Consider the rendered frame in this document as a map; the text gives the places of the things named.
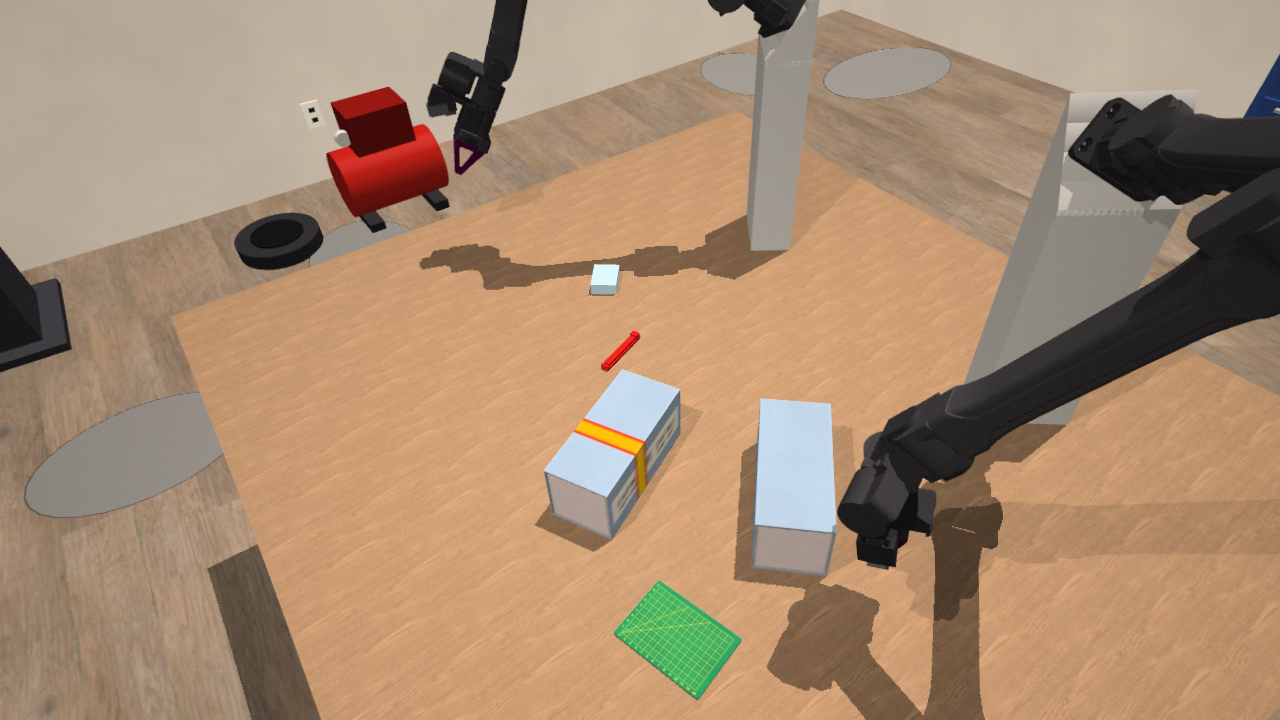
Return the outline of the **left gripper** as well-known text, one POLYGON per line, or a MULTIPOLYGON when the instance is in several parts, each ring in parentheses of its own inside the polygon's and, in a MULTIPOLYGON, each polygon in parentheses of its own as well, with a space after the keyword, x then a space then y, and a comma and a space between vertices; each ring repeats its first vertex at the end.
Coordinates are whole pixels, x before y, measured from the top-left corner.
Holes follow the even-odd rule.
MULTIPOLYGON (((925 537, 931 536, 932 521, 934 515, 936 505, 936 492, 933 489, 918 489, 918 515, 915 532, 925 533, 925 537)), ((901 537, 899 537, 899 548, 908 543, 909 530, 902 530, 901 537)))

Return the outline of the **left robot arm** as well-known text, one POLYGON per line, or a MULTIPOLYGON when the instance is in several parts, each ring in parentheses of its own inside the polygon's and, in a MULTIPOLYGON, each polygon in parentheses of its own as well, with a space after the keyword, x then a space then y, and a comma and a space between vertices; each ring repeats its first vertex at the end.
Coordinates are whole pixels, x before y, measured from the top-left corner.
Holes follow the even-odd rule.
POLYGON ((1143 110, 1115 97, 1068 155, 1137 202, 1242 188, 1192 218, 1187 238, 1199 250, 1171 272, 867 438, 837 509, 867 566, 896 568, 922 479, 960 477, 1018 427, 1210 334, 1280 314, 1280 117, 1194 114, 1171 94, 1143 110))

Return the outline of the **green cutting mat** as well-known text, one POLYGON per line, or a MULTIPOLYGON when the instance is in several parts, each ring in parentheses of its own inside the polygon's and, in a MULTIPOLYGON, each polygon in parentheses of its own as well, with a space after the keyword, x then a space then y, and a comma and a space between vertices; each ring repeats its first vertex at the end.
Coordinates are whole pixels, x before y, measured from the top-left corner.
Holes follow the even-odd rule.
POLYGON ((614 635, 695 700, 741 643, 663 582, 652 587, 614 635))

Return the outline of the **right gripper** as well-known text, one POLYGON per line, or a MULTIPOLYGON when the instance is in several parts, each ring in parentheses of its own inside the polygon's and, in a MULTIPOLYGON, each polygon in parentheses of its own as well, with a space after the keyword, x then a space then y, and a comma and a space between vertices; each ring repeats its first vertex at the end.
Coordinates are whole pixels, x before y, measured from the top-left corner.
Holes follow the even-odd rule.
POLYGON ((489 137, 488 133, 492 129, 492 124, 493 124, 493 120, 497 117, 497 111, 489 111, 489 114, 486 114, 488 110, 485 108, 483 108, 481 110, 484 111, 484 114, 483 114, 483 119, 481 119, 481 122, 480 122, 480 124, 477 127, 476 135, 474 135, 474 133, 471 133, 471 132, 468 132, 466 129, 460 128, 458 123, 456 122, 454 135, 453 135, 453 137, 454 137, 454 173, 457 173, 460 176, 462 176, 465 173, 465 170, 468 169, 468 167, 472 167, 474 163, 477 161, 477 159, 483 158, 484 152, 486 154, 489 151, 490 146, 492 146, 492 140, 490 140, 490 137, 489 137), (470 150, 470 151, 474 152, 468 158, 468 160, 465 161, 463 167, 460 167, 460 149, 461 147, 467 149, 467 150, 470 150))

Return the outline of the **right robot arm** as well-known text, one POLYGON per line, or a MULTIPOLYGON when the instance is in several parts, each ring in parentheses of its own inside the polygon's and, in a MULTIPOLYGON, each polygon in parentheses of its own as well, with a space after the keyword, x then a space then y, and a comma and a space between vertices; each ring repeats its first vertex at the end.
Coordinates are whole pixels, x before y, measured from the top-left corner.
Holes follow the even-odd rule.
MULTIPOLYGON (((736 12, 745 3, 744 5, 754 12, 753 20, 756 20, 762 26, 758 35, 762 35, 764 38, 790 29, 805 1, 708 0, 710 6, 716 12, 719 12, 719 15, 736 12)), ((517 61, 518 37, 522 35, 527 3, 529 0, 497 0, 484 63, 476 59, 472 60, 458 53, 448 54, 438 83, 433 83, 428 96, 426 108, 429 117, 454 115, 457 110, 456 102, 458 102, 462 105, 460 117, 457 118, 460 128, 476 135, 484 114, 481 109, 498 111, 500 100, 506 94, 506 88, 500 85, 509 79, 513 73, 513 64, 517 61), (515 53, 517 53, 516 61, 515 53), (476 77, 477 85, 474 88, 472 97, 465 97, 466 94, 470 94, 476 77), (471 100, 477 102, 479 108, 475 108, 470 102, 471 100)))

